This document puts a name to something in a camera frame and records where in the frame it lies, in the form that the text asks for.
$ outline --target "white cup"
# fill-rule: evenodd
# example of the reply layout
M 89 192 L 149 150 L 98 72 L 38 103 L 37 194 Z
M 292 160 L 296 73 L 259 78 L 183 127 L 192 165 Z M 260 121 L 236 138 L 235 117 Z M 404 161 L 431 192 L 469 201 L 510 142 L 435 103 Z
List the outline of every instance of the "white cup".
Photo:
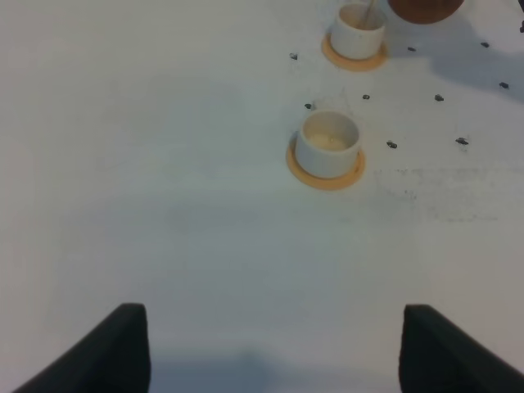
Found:
M 352 60 L 364 60 L 380 50 L 386 30 L 386 15 L 374 7 L 367 23 L 363 24 L 369 6 L 348 4 L 337 14 L 331 31 L 331 45 L 335 52 Z
M 296 137 L 295 157 L 317 178 L 337 178 L 355 165 L 360 149 L 357 124 L 339 111 L 313 111 Z

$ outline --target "brown object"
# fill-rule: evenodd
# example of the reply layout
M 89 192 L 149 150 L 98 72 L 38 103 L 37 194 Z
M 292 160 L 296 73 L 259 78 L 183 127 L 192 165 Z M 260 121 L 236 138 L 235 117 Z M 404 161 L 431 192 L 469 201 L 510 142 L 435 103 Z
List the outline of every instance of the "brown object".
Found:
M 366 169 L 366 156 L 364 155 L 364 152 L 360 150 L 357 155 L 355 166 L 347 174 L 338 178 L 317 178 L 308 174 L 300 167 L 295 158 L 295 145 L 296 140 L 293 139 L 287 147 L 287 167 L 296 178 L 310 187 L 326 191 L 341 190 L 342 188 L 349 187 L 351 184 L 358 182 Z
M 355 72 L 370 71 L 380 67 L 387 60 L 387 48 L 384 43 L 380 46 L 377 55 L 365 60 L 351 60 L 335 52 L 335 49 L 331 46 L 330 37 L 330 34 L 326 34 L 322 40 L 322 53 L 331 63 L 344 70 Z
M 457 11 L 464 0 L 388 0 L 402 19 L 418 25 L 436 23 Z

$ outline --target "white table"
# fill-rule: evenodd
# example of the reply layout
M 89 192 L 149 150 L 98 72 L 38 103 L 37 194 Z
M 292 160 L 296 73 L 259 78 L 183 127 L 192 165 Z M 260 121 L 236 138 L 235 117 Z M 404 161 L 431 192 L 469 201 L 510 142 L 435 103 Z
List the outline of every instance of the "white table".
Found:
M 0 2 L 0 391 L 130 301 L 153 393 L 397 392 L 407 303 L 524 370 L 524 14 L 387 9 L 352 74 L 320 52 L 342 3 Z M 343 192 L 287 170 L 308 102 L 364 124 Z

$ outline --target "cup rim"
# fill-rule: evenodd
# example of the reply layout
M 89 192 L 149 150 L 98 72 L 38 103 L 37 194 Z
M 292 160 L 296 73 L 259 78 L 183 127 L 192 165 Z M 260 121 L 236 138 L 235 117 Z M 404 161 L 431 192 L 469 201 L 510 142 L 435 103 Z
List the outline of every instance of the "cup rim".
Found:
M 348 148 L 346 148 L 344 150 L 337 150 L 337 151 L 321 149 L 320 147 L 317 147 L 313 143 L 311 143 L 309 141 L 309 139 L 305 136 L 304 125 L 307 123 L 307 121 L 311 117 L 313 117 L 315 115 L 319 115 L 321 113 L 332 113 L 332 114 L 340 115 L 342 117 L 345 117 L 351 123 L 353 123 L 355 125 L 356 129 L 357 129 L 357 140 L 355 141 L 355 143 L 353 143 L 351 146 L 349 146 Z M 316 151 L 321 151 L 323 154 L 328 154 L 330 156 L 341 156 L 341 155 L 347 154 L 348 151 L 353 151 L 353 150 L 357 150 L 358 151 L 360 149 L 360 139 L 362 138 L 362 132 L 360 131 L 359 123 L 357 121 L 355 121 L 355 119 L 353 119 L 352 117 L 348 116 L 346 113 L 344 113 L 342 111 L 337 111 L 335 109 L 315 109 L 302 122 L 302 126 L 300 127 L 300 136 L 301 136 L 302 142 L 304 142 L 311 149 L 314 149 Z
M 357 6 L 357 7 L 367 7 L 368 5 L 367 4 L 364 4 L 364 3 L 361 3 L 361 2 L 350 2 L 349 4 L 344 4 L 342 7 L 340 7 L 338 9 L 338 12 L 337 12 L 337 22 L 344 26 L 344 28 L 346 29 L 349 29 L 351 31 L 358 31 L 360 33 L 364 33 L 364 34 L 371 34 L 371 33 L 376 33 L 378 30 L 381 30 L 381 29 L 385 29 L 386 28 L 386 22 L 387 22 L 387 16 L 386 14 L 384 13 L 383 10 L 381 10 L 379 7 L 375 7 L 374 11 L 380 16 L 381 20 L 382 20 L 382 23 L 379 27 L 377 27 L 376 29 L 371 29 L 371 30 L 364 30 L 364 29 L 359 29 L 357 27 L 354 27 L 352 25 L 349 25 L 348 23 L 346 23 L 345 21 L 343 21 L 343 19 L 341 18 L 341 11 L 344 9 L 344 8 L 347 8 L 347 7 L 354 7 L 354 6 Z

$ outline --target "black mark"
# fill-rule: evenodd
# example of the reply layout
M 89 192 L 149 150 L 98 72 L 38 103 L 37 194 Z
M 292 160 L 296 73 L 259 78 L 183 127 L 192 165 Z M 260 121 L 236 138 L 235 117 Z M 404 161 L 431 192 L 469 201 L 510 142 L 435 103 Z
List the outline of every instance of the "black mark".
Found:
M 455 141 L 456 141 L 456 143 L 460 143 L 461 145 L 464 145 L 464 146 L 469 145 L 469 142 L 466 139 L 462 138 L 462 137 L 455 139 Z

